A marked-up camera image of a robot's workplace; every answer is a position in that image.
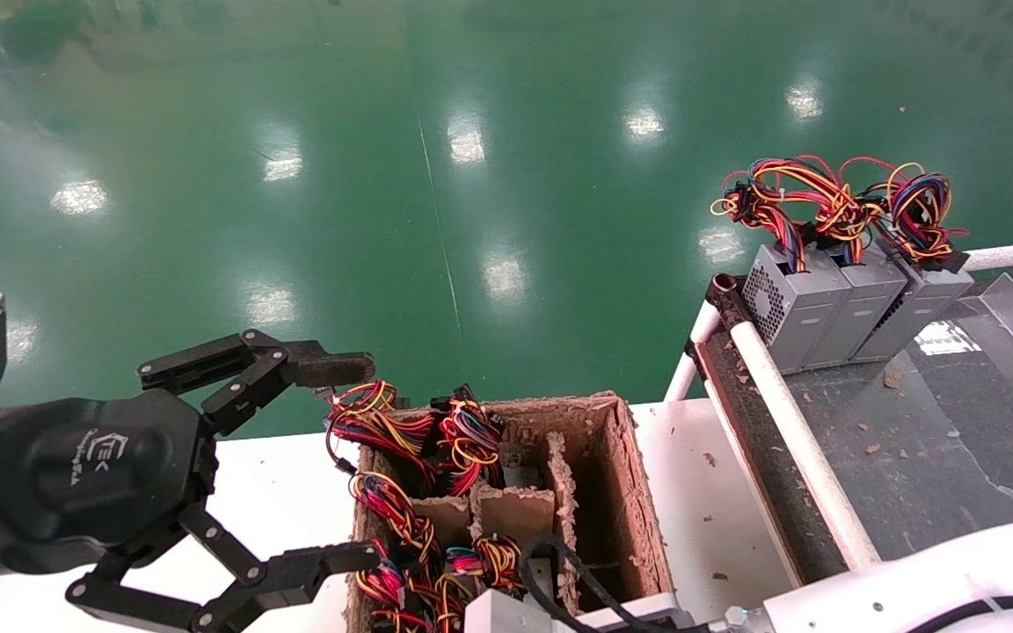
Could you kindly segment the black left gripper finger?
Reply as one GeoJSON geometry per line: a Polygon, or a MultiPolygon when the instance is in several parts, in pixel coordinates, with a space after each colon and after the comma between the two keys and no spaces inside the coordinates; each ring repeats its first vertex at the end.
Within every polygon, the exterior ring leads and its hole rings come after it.
{"type": "Polygon", "coordinates": [[[152,542],[110,549],[96,568],[69,587],[65,600],[104,622],[152,632],[243,632],[270,610],[309,605],[329,577],[367,571],[381,562],[377,546],[354,542],[285,550],[258,560],[233,534],[193,505],[152,533],[152,542]],[[234,580],[205,604],[124,586],[134,566],[145,564],[190,536],[234,580]]]}
{"type": "Polygon", "coordinates": [[[280,341],[260,330],[245,330],[138,368],[144,391],[164,389],[174,396],[220,383],[202,401],[202,417],[215,436],[230,436],[290,386],[335,389],[374,376],[370,353],[329,353],[316,340],[280,341]]]}

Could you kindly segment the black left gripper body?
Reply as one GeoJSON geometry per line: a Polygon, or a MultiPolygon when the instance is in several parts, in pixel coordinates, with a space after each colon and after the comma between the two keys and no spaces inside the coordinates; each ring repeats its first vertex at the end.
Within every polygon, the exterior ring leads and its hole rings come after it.
{"type": "Polygon", "coordinates": [[[215,440],[153,389],[0,409],[0,574],[54,574],[108,553],[152,564],[214,488],[215,440]]]}

